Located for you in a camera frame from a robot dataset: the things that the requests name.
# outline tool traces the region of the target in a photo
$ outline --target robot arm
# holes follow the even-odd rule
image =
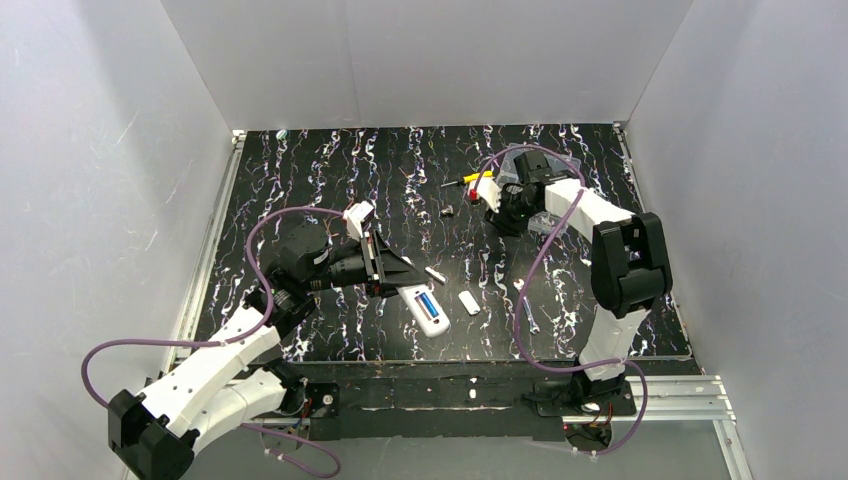
[[[626,358],[639,325],[671,290],[662,223],[652,213],[621,209],[583,189],[576,178],[554,173],[539,151],[523,153],[515,162],[520,183],[501,188],[494,179],[481,178],[478,188],[469,191],[472,201],[487,204],[485,218],[501,235],[518,236],[537,213],[564,216],[583,190],[567,222],[592,243],[592,291],[598,307],[579,364]],[[592,401],[620,391],[624,365],[589,368],[572,382],[579,401]]]
[[[350,241],[337,249],[330,248],[323,227],[294,229],[265,271],[270,296],[254,289],[210,340],[224,342],[254,328],[270,300],[273,307],[264,325],[239,342],[195,351],[135,395],[123,390],[112,398],[109,445],[133,473],[142,480],[180,478],[194,456],[224,433],[283,405],[296,406],[303,395],[295,392],[306,387],[282,359],[228,384],[315,310],[314,291],[365,284],[370,296],[400,295],[428,337],[450,328],[427,286],[429,277],[368,228],[373,212],[366,202],[345,212]]]

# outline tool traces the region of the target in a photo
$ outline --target yellow object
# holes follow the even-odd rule
[[[474,180],[477,180],[477,177],[479,177],[479,176],[480,176],[479,173],[472,173],[471,175],[462,177],[462,183],[468,185],[469,183],[473,182]],[[486,170],[485,172],[483,172],[483,176],[484,177],[491,177],[492,171]]]

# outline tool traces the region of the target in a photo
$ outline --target floor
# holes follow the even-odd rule
[[[293,361],[468,361],[517,358],[511,312],[512,286],[528,270],[542,243],[538,235],[501,238],[457,187],[440,188],[479,168],[481,157],[514,143],[538,143],[581,161],[590,186],[604,198],[640,210],[627,163],[611,125],[528,125],[359,130],[250,132],[230,198],[196,338],[208,338],[256,285],[244,261],[244,242],[257,219],[298,205],[343,210],[368,199],[377,206],[381,233],[416,265],[449,278],[435,295],[452,329],[434,339],[418,331],[403,303],[369,300],[361,288],[326,291],[319,311],[282,345]],[[452,206],[455,216],[439,211]],[[273,259],[280,232],[303,222],[284,218],[267,227],[260,262]],[[340,220],[323,222],[344,238]],[[589,282],[589,244],[569,230],[554,243],[544,272],[530,287],[525,342],[541,359],[572,359],[585,344],[595,300]],[[470,290],[483,308],[465,312],[457,295]],[[531,326],[538,333],[530,334]],[[690,349],[669,298],[642,325],[635,356],[689,356]]]

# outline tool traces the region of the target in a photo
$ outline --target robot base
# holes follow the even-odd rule
[[[583,405],[590,402],[600,407],[602,418],[610,406],[612,406],[613,415],[636,415],[633,391],[630,389],[630,383],[623,378],[615,389],[602,395],[588,397],[574,395],[574,384],[570,379],[536,382],[533,385],[533,394],[525,395],[525,398],[533,403],[540,417],[586,415]]]

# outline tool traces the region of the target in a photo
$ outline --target white wall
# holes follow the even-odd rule
[[[691,0],[163,0],[233,129],[630,117]]]
[[[80,360],[167,337],[230,133],[156,0],[0,4],[0,477],[115,479]],[[95,358],[111,397],[164,350]]]
[[[845,478],[848,5],[696,0],[628,130],[757,478]]]

